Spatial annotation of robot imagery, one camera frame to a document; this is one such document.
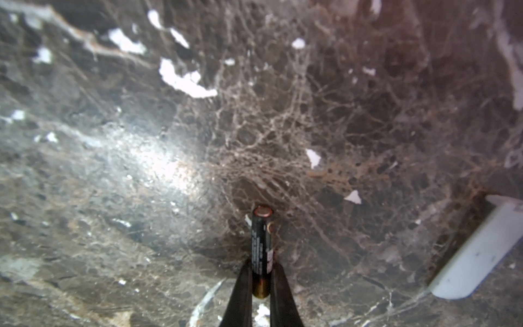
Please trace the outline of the black AAA battery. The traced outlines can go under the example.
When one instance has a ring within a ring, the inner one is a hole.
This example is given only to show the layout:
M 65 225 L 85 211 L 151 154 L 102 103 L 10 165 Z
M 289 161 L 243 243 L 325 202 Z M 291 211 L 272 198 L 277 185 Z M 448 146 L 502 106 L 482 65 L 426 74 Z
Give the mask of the black AAA battery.
M 260 204 L 251 216 L 251 269 L 253 295 L 264 299 L 270 295 L 270 281 L 274 261 L 272 234 L 275 231 L 273 209 Z

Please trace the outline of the white remote control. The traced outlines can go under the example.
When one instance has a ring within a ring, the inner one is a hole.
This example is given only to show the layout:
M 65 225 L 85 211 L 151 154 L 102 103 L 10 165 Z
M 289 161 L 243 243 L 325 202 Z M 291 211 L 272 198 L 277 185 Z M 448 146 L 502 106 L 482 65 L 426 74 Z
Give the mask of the white remote control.
M 522 239 L 522 201 L 497 195 L 486 200 L 495 208 L 431 281 L 435 297 L 467 298 Z

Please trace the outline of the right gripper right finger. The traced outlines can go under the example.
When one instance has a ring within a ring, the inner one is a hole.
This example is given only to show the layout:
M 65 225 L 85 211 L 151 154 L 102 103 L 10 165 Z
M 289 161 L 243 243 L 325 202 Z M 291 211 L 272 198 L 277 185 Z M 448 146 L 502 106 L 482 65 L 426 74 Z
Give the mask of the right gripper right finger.
M 281 264 L 274 263 L 270 283 L 270 326 L 304 327 Z

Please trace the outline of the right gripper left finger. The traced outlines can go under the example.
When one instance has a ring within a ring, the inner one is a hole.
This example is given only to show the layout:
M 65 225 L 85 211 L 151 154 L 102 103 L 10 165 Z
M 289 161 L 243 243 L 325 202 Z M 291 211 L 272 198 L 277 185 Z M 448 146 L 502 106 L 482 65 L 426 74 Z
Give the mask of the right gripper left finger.
M 251 261 L 243 264 L 219 327 L 252 327 L 253 277 Z

